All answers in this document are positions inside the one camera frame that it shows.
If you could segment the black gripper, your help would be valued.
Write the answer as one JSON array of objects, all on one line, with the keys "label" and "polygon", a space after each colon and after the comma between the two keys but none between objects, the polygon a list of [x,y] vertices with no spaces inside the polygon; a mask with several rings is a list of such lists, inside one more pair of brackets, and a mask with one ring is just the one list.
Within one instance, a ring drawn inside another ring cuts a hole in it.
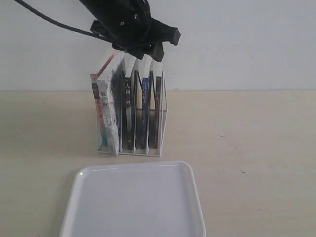
[{"label": "black gripper", "polygon": [[82,0],[81,3],[96,18],[90,30],[107,38],[116,50],[135,53],[137,59],[148,55],[161,62],[162,42],[178,45],[179,29],[151,18],[146,0]]}]

